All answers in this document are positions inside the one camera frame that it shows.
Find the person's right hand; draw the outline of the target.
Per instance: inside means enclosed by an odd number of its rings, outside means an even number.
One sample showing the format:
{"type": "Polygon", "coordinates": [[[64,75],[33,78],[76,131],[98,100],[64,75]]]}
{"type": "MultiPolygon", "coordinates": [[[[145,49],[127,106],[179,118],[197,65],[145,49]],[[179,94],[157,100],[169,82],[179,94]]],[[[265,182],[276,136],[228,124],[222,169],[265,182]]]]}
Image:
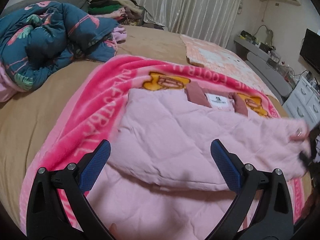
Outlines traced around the person's right hand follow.
{"type": "Polygon", "coordinates": [[[291,135],[289,137],[289,139],[291,141],[305,141],[308,139],[309,134],[310,131],[308,129],[306,131],[303,131],[301,128],[299,128],[294,135],[291,135]]]}

